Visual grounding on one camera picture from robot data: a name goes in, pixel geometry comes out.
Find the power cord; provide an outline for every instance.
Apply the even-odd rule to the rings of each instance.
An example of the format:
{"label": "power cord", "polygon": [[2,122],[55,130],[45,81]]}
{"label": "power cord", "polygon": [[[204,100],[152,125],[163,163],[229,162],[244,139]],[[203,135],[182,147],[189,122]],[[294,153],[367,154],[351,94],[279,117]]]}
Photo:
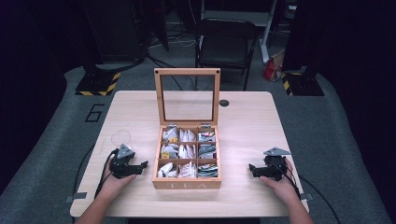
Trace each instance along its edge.
{"label": "power cord", "polygon": [[332,210],[332,214],[334,215],[335,219],[337,220],[338,224],[341,224],[340,219],[338,218],[337,214],[335,213],[334,209],[332,208],[332,205],[329,203],[329,201],[323,196],[323,194],[314,187],[313,184],[311,184],[307,179],[305,179],[304,177],[302,177],[301,175],[298,175],[300,177],[300,179],[302,179],[305,183],[307,183],[309,186],[311,186],[319,195],[320,197],[323,199],[323,201],[329,206],[330,210]]}
{"label": "power cord", "polygon": [[291,172],[291,170],[288,168],[288,170],[290,171],[291,176],[294,179],[294,182],[290,179],[290,177],[288,175],[285,174],[285,172],[283,172],[279,167],[277,167],[277,165],[275,165],[272,161],[269,161],[269,162],[271,162],[275,166],[275,168],[278,171],[280,171],[280,173],[282,173],[282,175],[285,176],[290,181],[291,185],[294,187],[294,190],[296,191],[296,194],[297,194],[298,198],[301,200],[301,194],[300,194],[300,191],[299,191],[299,189],[298,189],[298,187],[297,187],[297,185],[295,183],[295,178],[294,178],[294,175]]}
{"label": "power cord", "polygon": [[96,196],[98,196],[100,190],[102,189],[103,184],[105,183],[105,181],[107,180],[107,178],[112,174],[112,173],[110,173],[110,174],[108,174],[108,175],[105,177],[105,171],[106,171],[106,168],[107,168],[107,164],[108,164],[108,162],[110,161],[111,156],[112,156],[112,155],[116,155],[116,152],[117,152],[117,150],[114,149],[114,150],[111,151],[111,153],[108,154],[108,156],[107,156],[107,159],[106,159],[106,161],[105,161],[105,164],[103,165],[102,175],[101,175],[101,177],[100,177],[100,181],[99,181],[98,187],[96,188],[96,192],[95,192],[95,197],[94,197],[94,198],[96,198]]}
{"label": "power cord", "polygon": [[[158,66],[160,66],[161,68],[164,68],[164,67],[175,68],[173,65],[171,65],[171,64],[169,64],[169,63],[165,63],[165,62],[163,62],[163,61],[161,61],[161,60],[159,60],[159,59],[157,59],[157,58],[155,58],[155,57],[152,57],[149,53],[147,53],[147,57],[148,57],[150,60],[152,60],[155,64],[157,64]],[[177,80],[176,80],[173,76],[171,76],[171,78],[175,81],[175,83],[177,84],[178,88],[179,88],[181,91],[183,91],[183,89],[181,88],[181,86],[180,86],[180,84],[177,82]],[[193,90],[193,84],[192,84],[193,82],[192,82],[191,78],[190,78],[190,77],[185,77],[185,78],[189,81],[190,87],[191,87],[191,89]]]}
{"label": "power cord", "polygon": [[[293,181],[290,179],[290,177],[288,177],[279,167],[277,167],[276,165],[274,165],[274,166],[276,167],[277,170],[279,170],[279,171],[283,174],[283,176],[285,176],[285,177],[290,181],[290,183],[293,185],[294,189],[296,190],[296,193],[297,193],[298,197],[299,197],[300,200],[301,200],[300,191],[298,190],[298,187],[297,187],[297,185],[296,185],[296,180],[295,180],[295,178],[294,178],[293,173],[292,173],[291,170],[289,169],[289,167],[288,167],[287,169],[290,171],[291,176],[292,176],[293,179],[294,179],[294,182],[293,182]],[[332,214],[334,215],[335,219],[337,220],[337,223],[338,223],[338,224],[341,224],[340,219],[338,218],[337,214],[335,213],[334,209],[332,208],[332,205],[331,205],[331,204],[329,203],[329,201],[324,197],[324,195],[323,195],[317,188],[315,188],[314,185],[311,184],[311,182],[309,182],[307,179],[305,179],[305,178],[302,177],[301,175],[299,175],[299,177],[300,177],[300,179],[302,179],[304,182],[306,182],[309,186],[311,186],[311,187],[320,195],[320,197],[323,199],[323,201],[329,206],[330,210],[332,210]]]}
{"label": "power cord", "polygon": [[[77,182],[78,182],[79,173],[81,171],[82,163],[84,163],[84,161],[87,159],[88,154],[90,154],[90,152],[93,150],[94,147],[95,147],[95,144],[93,144],[90,147],[90,149],[85,153],[84,157],[82,158],[81,162],[79,163],[78,171],[77,171],[77,174],[76,174],[76,177],[75,177],[75,182],[74,182],[74,185],[73,185],[73,194],[77,193]],[[75,223],[76,219],[74,217],[72,217],[72,221],[73,221],[73,223]]]}

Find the chair leg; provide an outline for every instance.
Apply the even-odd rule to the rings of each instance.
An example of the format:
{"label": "chair leg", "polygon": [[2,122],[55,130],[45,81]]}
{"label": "chair leg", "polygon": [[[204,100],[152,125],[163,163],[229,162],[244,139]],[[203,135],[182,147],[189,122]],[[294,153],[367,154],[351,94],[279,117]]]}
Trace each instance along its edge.
{"label": "chair leg", "polygon": [[247,73],[245,74],[245,82],[244,82],[244,91],[247,90],[247,86],[248,86],[248,74],[250,72],[250,66],[247,68]]}

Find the person's right hand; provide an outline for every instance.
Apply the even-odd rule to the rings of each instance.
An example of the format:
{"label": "person's right hand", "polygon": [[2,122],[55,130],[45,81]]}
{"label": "person's right hand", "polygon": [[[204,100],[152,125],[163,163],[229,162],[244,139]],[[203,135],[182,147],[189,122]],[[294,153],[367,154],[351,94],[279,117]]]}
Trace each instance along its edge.
{"label": "person's right hand", "polygon": [[[285,162],[288,166],[288,171],[286,172],[286,175],[291,178],[291,172],[293,170],[293,167],[291,166],[290,161],[288,159],[285,159]],[[290,183],[290,181],[286,178],[283,177],[279,181],[275,181],[273,179],[270,179],[266,176],[260,176],[260,181],[262,181],[266,186],[270,187],[276,196],[285,204],[300,201],[298,198],[296,191],[293,187],[293,185]]]}

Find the wooden table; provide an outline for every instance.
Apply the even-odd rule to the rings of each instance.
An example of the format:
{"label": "wooden table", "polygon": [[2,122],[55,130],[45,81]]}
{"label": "wooden table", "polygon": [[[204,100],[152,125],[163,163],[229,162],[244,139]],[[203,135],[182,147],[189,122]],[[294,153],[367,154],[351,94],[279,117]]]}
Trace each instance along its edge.
{"label": "wooden table", "polygon": [[[78,188],[78,192],[87,192],[87,197],[74,200],[70,214],[81,216],[93,201],[106,157],[116,148],[112,136],[125,130],[131,134],[127,145],[136,152],[133,162],[148,161],[148,167],[124,189],[108,209],[108,217],[287,216],[283,203],[248,169],[249,163],[264,166],[265,150],[289,150],[272,95],[264,91],[221,91],[219,98],[230,102],[219,107],[220,189],[155,189],[151,178],[160,130],[156,91],[118,91]],[[294,166],[292,157],[287,158]],[[293,174],[303,192],[295,169]]]}

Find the wire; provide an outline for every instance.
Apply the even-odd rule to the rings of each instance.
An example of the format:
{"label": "wire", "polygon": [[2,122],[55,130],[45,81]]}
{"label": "wire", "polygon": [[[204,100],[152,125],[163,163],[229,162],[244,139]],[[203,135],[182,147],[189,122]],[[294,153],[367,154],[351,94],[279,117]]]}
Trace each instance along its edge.
{"label": "wire", "polygon": [[279,167],[277,167],[277,165],[275,165],[272,161],[269,161],[269,162],[271,162],[271,163],[275,166],[275,168],[276,168],[278,171],[280,171],[280,173],[282,173],[282,175],[285,176],[285,177],[290,181],[290,183],[291,183],[291,184],[293,185],[293,187],[294,187],[294,190],[296,191],[296,194],[297,194],[298,198],[301,199],[300,191],[299,191],[299,189],[298,189],[296,183],[294,183],[294,182],[290,179],[290,177],[289,177],[288,175],[286,175],[285,172],[283,172]]}
{"label": "wire", "polygon": [[[165,63],[165,62],[163,62],[163,61],[161,61],[161,60],[159,60],[159,59],[157,59],[157,58],[155,58],[155,57],[152,57],[151,55],[147,55],[147,57],[149,58],[149,59],[151,59],[155,64],[157,64],[158,66],[160,66],[160,67],[168,67],[168,68],[175,68],[173,65],[171,65],[171,64],[169,64],[169,63]],[[180,86],[180,84],[177,82],[177,80],[173,77],[173,76],[171,76],[171,78],[176,82],[176,84],[177,84],[177,86],[178,86],[178,88],[181,90],[181,91],[183,91],[183,89],[181,88],[181,86]],[[191,86],[191,89],[193,89],[193,85],[192,85],[192,80],[191,80],[191,78],[190,77],[186,77],[186,79],[189,81],[189,83],[190,83],[190,86]]]}
{"label": "wire", "polygon": [[105,161],[105,164],[103,165],[102,175],[101,175],[101,178],[100,178],[98,187],[97,187],[97,189],[96,189],[95,197],[94,197],[94,198],[96,198],[96,196],[99,194],[100,190],[102,189],[103,183],[105,183],[105,181],[107,180],[107,178],[111,175],[111,173],[110,173],[105,179],[103,179],[103,177],[104,177],[104,175],[105,175],[106,168],[107,168],[108,161],[110,160],[110,157],[111,157],[112,155],[115,155],[115,154],[116,154],[117,150],[118,150],[118,149],[114,149],[114,150],[111,151],[110,154],[108,154],[108,156],[107,156],[107,159],[106,159],[106,161]]}
{"label": "wire", "polygon": [[[85,153],[84,157],[82,158],[81,162],[79,163],[77,174],[76,174],[76,177],[75,177],[75,182],[74,182],[74,185],[73,185],[73,194],[75,194],[77,192],[77,182],[78,182],[79,172],[81,171],[82,163],[84,163],[84,161],[87,158],[88,154],[90,154],[90,152],[93,150],[94,147],[95,147],[95,144],[93,144],[90,147],[90,149]],[[72,220],[73,220],[73,223],[75,223],[76,219],[74,217],[72,217]]]}
{"label": "wire", "polygon": [[194,20],[194,24],[196,25],[196,24],[197,24],[197,21],[195,20],[194,13],[192,12],[192,7],[191,7],[191,2],[190,2],[190,0],[189,0],[189,6],[190,6],[190,12],[191,12],[191,15],[192,15],[192,19]]}
{"label": "wire", "polygon": [[300,179],[302,179],[303,181],[305,181],[309,186],[311,186],[319,195],[320,197],[324,200],[324,202],[329,206],[329,208],[332,210],[332,214],[334,215],[335,219],[337,220],[337,223],[341,224],[340,219],[338,218],[337,214],[335,213],[334,209],[332,208],[332,205],[329,203],[329,201],[323,196],[322,193],[320,193],[320,191],[314,187],[313,184],[311,184],[307,179],[305,179],[304,177],[302,177],[301,175],[298,175],[300,177]]}

